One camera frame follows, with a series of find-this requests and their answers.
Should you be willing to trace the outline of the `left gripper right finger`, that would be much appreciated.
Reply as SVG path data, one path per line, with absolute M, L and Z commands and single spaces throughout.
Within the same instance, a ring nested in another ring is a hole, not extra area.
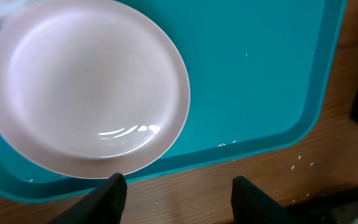
M 231 206 L 234 223 L 297 223 L 296 217 L 243 176 L 232 180 Z

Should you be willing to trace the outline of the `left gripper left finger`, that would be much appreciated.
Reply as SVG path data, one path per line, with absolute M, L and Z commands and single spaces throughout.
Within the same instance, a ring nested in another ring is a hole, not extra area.
M 122 174 L 115 173 L 105 183 L 48 223 L 120 223 L 126 197 L 126 180 Z

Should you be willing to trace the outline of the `large white plate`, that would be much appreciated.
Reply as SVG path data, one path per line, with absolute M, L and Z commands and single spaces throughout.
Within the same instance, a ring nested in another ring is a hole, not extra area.
M 26 159 L 83 179 L 164 155 L 190 83 L 169 36 L 117 1 L 45 1 L 0 26 L 0 135 Z

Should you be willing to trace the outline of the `teal plastic tray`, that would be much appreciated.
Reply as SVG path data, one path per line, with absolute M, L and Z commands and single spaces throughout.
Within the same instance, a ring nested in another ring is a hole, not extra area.
M 128 1 L 173 40 L 191 105 L 174 145 L 128 182 L 289 147 L 318 120 L 345 1 Z

